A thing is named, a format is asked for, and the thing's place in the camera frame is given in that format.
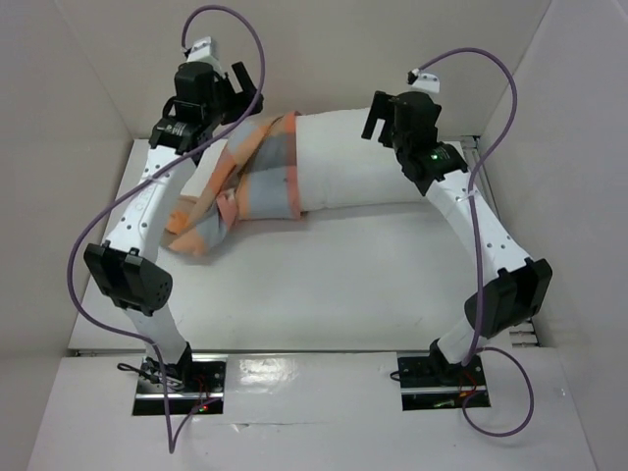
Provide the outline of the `white pillow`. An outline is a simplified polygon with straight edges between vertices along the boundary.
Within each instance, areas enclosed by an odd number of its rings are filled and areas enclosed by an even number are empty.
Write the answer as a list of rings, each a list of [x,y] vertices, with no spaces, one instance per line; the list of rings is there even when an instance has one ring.
[[[393,151],[361,137],[367,116],[362,108],[295,118],[302,211],[423,199],[403,175]]]

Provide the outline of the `orange grey checked pillowcase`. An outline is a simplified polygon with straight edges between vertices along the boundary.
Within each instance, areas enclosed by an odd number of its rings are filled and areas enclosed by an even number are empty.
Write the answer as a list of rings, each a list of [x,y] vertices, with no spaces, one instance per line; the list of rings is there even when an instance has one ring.
[[[297,220],[303,212],[298,176],[295,111],[244,121],[227,139],[197,197],[181,196],[161,244],[203,256],[242,221]]]

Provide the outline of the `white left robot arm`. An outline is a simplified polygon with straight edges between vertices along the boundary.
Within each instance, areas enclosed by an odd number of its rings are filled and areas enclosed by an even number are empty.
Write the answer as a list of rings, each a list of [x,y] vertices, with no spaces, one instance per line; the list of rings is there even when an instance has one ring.
[[[243,63],[232,66],[241,87],[202,61],[179,66],[176,93],[164,105],[149,138],[140,191],[100,244],[89,244],[83,260],[100,291],[123,310],[146,347],[151,376],[173,392],[192,383],[192,353],[168,306],[173,278],[157,263],[158,249],[183,186],[196,170],[214,130],[263,106]]]

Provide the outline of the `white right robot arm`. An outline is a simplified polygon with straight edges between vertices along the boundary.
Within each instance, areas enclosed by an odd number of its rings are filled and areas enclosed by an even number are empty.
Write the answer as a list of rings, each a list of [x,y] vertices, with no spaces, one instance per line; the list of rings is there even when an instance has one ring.
[[[537,315],[552,269],[534,259],[507,232],[471,181],[462,154],[438,139],[441,106],[417,91],[373,97],[362,136],[378,138],[393,150],[403,174],[445,218],[476,265],[477,288],[463,305],[459,321],[434,340],[418,373],[440,385],[451,384],[489,340]]]

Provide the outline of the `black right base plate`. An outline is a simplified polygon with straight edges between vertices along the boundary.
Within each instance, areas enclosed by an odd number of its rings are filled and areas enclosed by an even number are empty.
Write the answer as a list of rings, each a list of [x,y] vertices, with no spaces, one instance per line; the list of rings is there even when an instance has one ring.
[[[466,399],[470,408],[491,406],[478,356],[467,367],[438,376],[429,369],[426,355],[401,355],[390,379],[399,384],[403,411],[459,409]]]

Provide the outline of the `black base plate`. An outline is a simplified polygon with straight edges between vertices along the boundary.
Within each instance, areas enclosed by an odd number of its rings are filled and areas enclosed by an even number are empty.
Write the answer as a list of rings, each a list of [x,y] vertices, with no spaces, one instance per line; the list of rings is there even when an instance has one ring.
[[[133,416],[163,416],[163,384],[160,374],[151,368],[145,358],[139,368],[118,364],[137,374],[133,400]],[[168,380],[170,412],[185,416],[190,410],[199,415],[221,415],[224,411],[224,391],[227,357],[206,354],[192,356],[191,372],[184,382]]]
[[[403,411],[459,409],[466,399],[470,408],[491,406],[478,356],[467,367],[438,376],[429,369],[426,355],[401,355],[390,379],[399,384]]]

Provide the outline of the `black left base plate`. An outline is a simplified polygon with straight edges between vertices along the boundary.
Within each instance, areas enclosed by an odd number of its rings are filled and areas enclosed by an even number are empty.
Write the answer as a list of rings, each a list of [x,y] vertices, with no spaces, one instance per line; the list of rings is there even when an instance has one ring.
[[[151,368],[145,358],[139,368],[118,364],[137,374],[133,400],[133,416],[163,416],[163,384],[160,374]],[[224,411],[224,391],[227,357],[206,354],[192,356],[191,372],[184,382],[168,380],[170,412],[185,416],[190,410],[199,415],[221,415]]]

